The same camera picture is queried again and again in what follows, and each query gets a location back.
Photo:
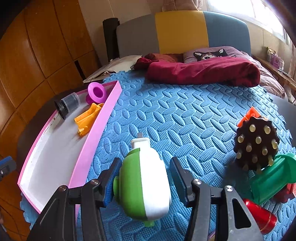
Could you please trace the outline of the black grey cylindrical cup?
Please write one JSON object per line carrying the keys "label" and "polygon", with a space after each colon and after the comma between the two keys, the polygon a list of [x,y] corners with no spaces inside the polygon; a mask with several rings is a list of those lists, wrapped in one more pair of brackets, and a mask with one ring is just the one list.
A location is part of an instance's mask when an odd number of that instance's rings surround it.
{"label": "black grey cylindrical cup", "polygon": [[77,93],[73,92],[59,101],[54,101],[55,107],[63,120],[67,115],[73,112],[80,105],[80,99]]}

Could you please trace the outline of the maroon folded garment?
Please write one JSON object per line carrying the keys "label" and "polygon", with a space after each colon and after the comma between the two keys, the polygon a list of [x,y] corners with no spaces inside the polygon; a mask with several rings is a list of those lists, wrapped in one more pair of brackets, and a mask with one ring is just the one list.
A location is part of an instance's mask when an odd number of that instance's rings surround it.
{"label": "maroon folded garment", "polygon": [[232,86],[255,87],[260,82],[259,69],[244,57],[215,57],[192,63],[141,57],[133,69],[144,71],[149,81],[163,84],[227,83]]}

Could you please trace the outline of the brown knobbed massage brush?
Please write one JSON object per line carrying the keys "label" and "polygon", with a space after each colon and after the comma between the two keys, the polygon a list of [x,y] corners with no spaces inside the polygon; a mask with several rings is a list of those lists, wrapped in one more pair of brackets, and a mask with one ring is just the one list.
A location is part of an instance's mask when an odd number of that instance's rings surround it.
{"label": "brown knobbed massage brush", "polygon": [[275,162],[280,139],[272,121],[260,116],[244,120],[234,138],[235,162],[243,171],[260,174]]}

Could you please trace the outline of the red printed block piece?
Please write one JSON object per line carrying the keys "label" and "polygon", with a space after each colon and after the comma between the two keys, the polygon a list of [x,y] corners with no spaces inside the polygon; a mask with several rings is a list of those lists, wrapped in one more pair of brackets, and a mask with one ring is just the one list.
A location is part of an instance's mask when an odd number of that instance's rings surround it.
{"label": "red printed block piece", "polygon": [[295,198],[295,183],[285,185],[276,195],[274,200],[280,203],[287,203]]}

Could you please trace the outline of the grey yellow blue headboard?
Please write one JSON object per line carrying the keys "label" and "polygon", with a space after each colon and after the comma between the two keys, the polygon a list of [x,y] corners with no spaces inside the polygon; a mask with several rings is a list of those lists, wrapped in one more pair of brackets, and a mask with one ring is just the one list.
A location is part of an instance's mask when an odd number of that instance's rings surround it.
{"label": "grey yellow blue headboard", "polygon": [[210,11],[166,11],[141,16],[119,25],[116,36],[119,57],[182,54],[220,46],[251,53],[247,24]]}

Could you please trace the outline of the red metallic cylinder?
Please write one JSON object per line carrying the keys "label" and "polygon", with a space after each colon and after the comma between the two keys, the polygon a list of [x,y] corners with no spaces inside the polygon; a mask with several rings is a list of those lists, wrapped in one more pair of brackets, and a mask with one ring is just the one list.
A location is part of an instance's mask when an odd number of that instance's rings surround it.
{"label": "red metallic cylinder", "polygon": [[247,206],[248,210],[254,217],[260,232],[263,235],[270,233],[277,223],[276,216],[271,213],[270,211],[264,209],[263,207],[259,206],[258,204],[243,198],[245,205]]}

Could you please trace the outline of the pinkish purple quilt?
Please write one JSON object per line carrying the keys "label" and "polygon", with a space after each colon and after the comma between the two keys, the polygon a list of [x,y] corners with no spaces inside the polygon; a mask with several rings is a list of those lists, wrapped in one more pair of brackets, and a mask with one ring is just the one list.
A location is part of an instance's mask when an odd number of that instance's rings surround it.
{"label": "pinkish purple quilt", "polygon": [[273,95],[276,95],[282,99],[285,98],[285,90],[280,85],[280,83],[273,77],[273,75],[262,66],[262,64],[253,59],[251,56],[249,56],[246,52],[241,51],[241,53],[250,60],[254,65],[257,66],[257,68],[260,71],[260,82],[259,85],[263,87],[268,93],[271,93]]}

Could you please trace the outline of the wooden side table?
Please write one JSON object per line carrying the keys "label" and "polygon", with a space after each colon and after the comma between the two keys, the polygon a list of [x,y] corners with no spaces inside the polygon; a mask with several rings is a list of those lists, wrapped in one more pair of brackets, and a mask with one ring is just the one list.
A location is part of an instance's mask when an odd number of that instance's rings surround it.
{"label": "wooden side table", "polygon": [[274,66],[272,66],[267,61],[255,56],[255,55],[252,55],[252,58],[259,61],[264,68],[266,68],[272,75],[276,76],[278,78],[278,82],[280,84],[287,85],[293,91],[296,91],[295,81],[291,77],[287,76],[286,74],[284,74],[282,71],[276,69]]}

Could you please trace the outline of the orange plastic clip piece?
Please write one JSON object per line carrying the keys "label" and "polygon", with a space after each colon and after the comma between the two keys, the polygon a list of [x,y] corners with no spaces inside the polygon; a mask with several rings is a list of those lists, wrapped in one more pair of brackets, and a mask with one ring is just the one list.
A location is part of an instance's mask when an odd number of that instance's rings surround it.
{"label": "orange plastic clip piece", "polygon": [[100,104],[92,103],[90,108],[87,111],[85,111],[84,113],[74,118],[74,121],[78,126],[78,134],[80,137],[83,137],[90,132],[103,106],[104,106],[104,103],[100,103]]}

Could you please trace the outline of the pink white shallow tray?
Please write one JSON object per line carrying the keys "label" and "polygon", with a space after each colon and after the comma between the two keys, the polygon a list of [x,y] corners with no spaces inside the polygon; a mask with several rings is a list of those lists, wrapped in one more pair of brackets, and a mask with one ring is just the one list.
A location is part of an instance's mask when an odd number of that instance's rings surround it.
{"label": "pink white shallow tray", "polygon": [[119,81],[104,83],[103,87],[108,97],[87,135],[78,135],[74,121],[88,108],[87,90],[82,90],[78,92],[80,106],[65,120],[57,111],[53,112],[32,144],[18,186],[38,213],[59,186],[73,188],[85,184],[100,138],[122,92]]}

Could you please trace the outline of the black rolled mat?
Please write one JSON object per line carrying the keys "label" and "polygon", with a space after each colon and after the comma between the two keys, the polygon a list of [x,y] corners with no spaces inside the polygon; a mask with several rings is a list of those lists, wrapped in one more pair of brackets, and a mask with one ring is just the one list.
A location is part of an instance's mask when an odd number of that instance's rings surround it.
{"label": "black rolled mat", "polygon": [[108,61],[119,57],[116,29],[120,25],[118,18],[108,18],[103,22],[103,32]]}

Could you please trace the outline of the green flanged plastic spool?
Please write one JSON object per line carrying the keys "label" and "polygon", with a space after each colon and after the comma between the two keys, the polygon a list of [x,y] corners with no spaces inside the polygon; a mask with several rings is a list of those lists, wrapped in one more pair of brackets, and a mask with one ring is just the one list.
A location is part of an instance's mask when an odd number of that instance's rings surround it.
{"label": "green flanged plastic spool", "polygon": [[279,154],[272,166],[249,180],[251,200],[263,204],[285,185],[295,183],[295,154]]}

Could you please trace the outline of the orange cube blocks piece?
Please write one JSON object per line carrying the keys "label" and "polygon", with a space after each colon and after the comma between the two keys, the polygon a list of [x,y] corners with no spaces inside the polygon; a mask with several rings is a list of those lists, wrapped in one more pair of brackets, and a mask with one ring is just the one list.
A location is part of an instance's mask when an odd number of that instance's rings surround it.
{"label": "orange cube blocks piece", "polygon": [[248,121],[251,117],[259,118],[261,117],[260,113],[252,106],[244,117],[238,122],[237,127],[240,128],[243,125],[244,121]]}

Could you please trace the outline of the pink storage box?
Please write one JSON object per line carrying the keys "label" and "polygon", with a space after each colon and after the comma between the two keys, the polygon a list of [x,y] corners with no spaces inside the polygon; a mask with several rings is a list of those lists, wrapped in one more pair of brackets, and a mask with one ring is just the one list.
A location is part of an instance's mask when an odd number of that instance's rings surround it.
{"label": "pink storage box", "polygon": [[269,62],[275,68],[283,70],[285,64],[284,61],[277,55],[276,51],[269,47],[267,47],[266,59],[267,62]]}

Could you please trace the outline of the green white round toy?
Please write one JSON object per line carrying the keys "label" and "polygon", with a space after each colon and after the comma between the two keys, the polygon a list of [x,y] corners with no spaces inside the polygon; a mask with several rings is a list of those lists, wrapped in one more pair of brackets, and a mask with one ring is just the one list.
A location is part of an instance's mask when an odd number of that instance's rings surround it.
{"label": "green white round toy", "polygon": [[128,217],[151,227],[168,214],[171,205],[166,166],[142,133],[130,143],[132,150],[113,181],[114,197]]}

